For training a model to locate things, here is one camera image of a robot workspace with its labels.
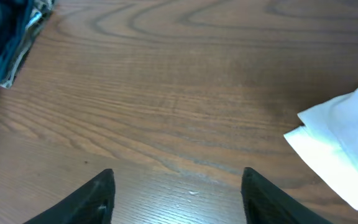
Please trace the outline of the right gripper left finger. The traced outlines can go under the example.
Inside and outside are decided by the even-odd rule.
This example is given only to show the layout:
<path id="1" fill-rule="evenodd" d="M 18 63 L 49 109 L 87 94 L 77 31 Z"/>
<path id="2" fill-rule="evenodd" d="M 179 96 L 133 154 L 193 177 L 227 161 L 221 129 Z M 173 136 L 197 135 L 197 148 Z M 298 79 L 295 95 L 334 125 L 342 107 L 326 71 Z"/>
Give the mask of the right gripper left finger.
<path id="1" fill-rule="evenodd" d="M 105 169 L 25 224 L 111 224 L 115 192 L 114 172 Z"/>

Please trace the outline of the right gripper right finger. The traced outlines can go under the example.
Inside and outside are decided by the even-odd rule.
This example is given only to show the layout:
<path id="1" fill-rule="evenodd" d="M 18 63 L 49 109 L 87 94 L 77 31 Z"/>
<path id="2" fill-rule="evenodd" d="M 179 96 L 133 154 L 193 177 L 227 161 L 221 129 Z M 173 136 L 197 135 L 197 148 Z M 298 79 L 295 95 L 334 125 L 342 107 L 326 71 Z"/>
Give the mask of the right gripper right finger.
<path id="1" fill-rule="evenodd" d="M 250 167 L 244 169 L 241 194 L 247 224 L 331 224 Z"/>

